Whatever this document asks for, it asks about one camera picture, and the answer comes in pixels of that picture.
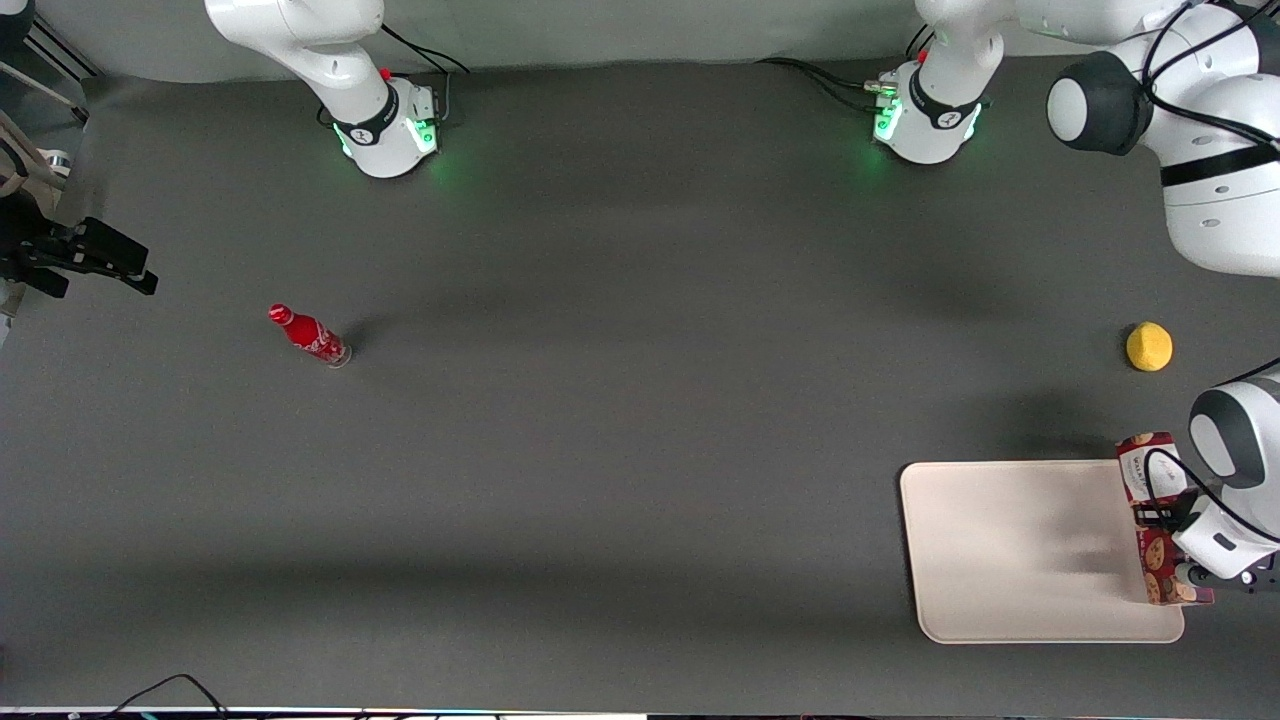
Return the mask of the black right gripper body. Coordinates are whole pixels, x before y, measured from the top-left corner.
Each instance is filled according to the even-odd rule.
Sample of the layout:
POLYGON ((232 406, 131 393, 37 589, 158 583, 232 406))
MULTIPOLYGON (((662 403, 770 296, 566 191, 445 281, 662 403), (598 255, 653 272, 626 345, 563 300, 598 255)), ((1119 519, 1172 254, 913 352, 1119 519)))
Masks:
POLYGON ((18 190, 1 197, 1 275, 52 299, 64 299, 69 281, 50 270, 45 254, 65 260, 73 229, 51 222, 37 201, 18 190))

